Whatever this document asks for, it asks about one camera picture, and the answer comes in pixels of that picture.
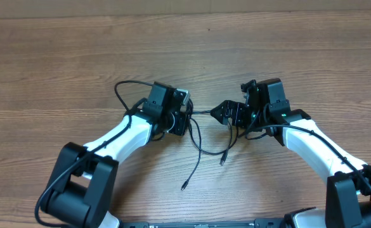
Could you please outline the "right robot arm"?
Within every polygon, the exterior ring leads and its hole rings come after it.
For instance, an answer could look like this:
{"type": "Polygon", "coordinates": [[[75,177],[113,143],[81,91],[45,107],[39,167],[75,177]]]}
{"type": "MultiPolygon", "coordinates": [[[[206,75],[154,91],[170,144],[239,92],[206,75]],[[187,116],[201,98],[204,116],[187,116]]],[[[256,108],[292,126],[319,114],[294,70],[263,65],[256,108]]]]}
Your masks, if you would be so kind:
{"type": "Polygon", "coordinates": [[[327,137],[303,110],[292,110],[278,78],[241,84],[245,102],[225,100],[210,111],[221,124],[263,132],[299,155],[326,184],[323,210],[312,207],[269,227],[371,227],[371,165],[327,137]]]}

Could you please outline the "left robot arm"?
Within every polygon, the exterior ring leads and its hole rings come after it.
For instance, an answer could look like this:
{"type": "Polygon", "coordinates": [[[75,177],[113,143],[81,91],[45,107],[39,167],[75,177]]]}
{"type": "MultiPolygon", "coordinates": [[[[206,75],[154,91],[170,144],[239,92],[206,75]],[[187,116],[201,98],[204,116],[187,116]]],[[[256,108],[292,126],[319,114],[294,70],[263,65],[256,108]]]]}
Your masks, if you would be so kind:
{"type": "Polygon", "coordinates": [[[160,82],[148,97],[125,105],[122,121],[99,139],[61,149],[34,208],[46,227],[120,227],[109,212],[118,166],[138,148],[167,133],[183,136],[191,115],[190,92],[160,82]]]}

